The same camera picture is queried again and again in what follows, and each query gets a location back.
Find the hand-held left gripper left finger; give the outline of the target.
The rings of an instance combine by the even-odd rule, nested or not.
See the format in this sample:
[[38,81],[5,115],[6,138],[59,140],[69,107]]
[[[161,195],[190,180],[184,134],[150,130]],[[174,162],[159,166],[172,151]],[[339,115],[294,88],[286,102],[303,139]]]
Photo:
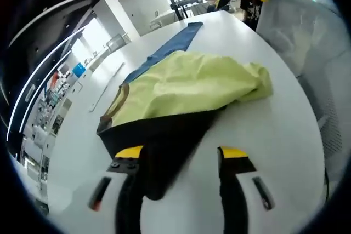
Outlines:
[[59,214],[65,233],[140,233],[142,146],[118,152],[108,169],[82,185]]

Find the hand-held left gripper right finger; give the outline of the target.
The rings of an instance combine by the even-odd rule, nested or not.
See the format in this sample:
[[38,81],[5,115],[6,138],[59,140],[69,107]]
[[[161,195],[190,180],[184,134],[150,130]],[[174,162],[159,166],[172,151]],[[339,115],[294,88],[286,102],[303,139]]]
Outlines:
[[241,149],[220,146],[224,233],[296,233],[304,222],[284,188]]

